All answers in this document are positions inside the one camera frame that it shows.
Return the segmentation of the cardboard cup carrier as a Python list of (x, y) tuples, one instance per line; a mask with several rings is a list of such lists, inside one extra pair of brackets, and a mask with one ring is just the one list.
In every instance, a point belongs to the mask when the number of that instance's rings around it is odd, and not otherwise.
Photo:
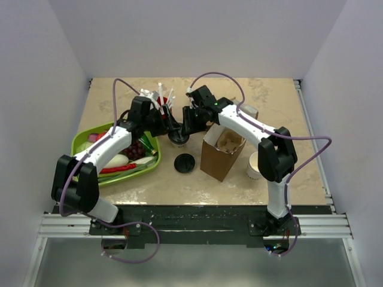
[(242, 136), (232, 130), (225, 130), (218, 138), (216, 147), (222, 152), (233, 154), (243, 143)]

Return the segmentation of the brown paper bag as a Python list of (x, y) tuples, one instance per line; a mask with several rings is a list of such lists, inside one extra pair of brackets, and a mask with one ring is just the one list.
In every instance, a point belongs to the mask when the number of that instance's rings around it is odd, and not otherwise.
[(246, 144), (246, 140), (243, 138), (244, 143), (233, 154), (227, 154), (218, 150), (216, 147), (217, 140), (225, 130), (230, 129), (215, 123), (209, 126), (203, 138), (200, 158), (201, 171), (220, 182), (224, 181)]

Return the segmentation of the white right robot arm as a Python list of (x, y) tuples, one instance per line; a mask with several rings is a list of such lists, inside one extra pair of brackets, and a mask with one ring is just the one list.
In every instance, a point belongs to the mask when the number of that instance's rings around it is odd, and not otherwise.
[(297, 154), (288, 129), (275, 129), (243, 113), (233, 101), (222, 97), (216, 99), (207, 86), (193, 90), (188, 88), (186, 96), (190, 104), (183, 108), (181, 133), (192, 135), (207, 128), (213, 122), (234, 131), (257, 148), (258, 169), (268, 181), (267, 229), (279, 235), (288, 227), (285, 218), (291, 209), (288, 203), (287, 178), (294, 171)]

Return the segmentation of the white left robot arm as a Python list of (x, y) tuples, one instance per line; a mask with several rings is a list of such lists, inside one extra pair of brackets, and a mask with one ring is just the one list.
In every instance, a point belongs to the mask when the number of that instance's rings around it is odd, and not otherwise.
[(143, 96), (134, 97), (124, 114), (127, 118), (115, 117), (109, 131), (89, 148), (58, 159), (51, 191), (52, 199), (59, 203), (61, 216), (87, 213), (103, 220), (102, 226), (110, 234), (120, 233), (124, 220), (117, 216), (117, 206), (100, 198), (98, 175), (115, 155), (144, 132), (165, 135), (179, 126), (167, 105), (156, 107), (155, 102)]

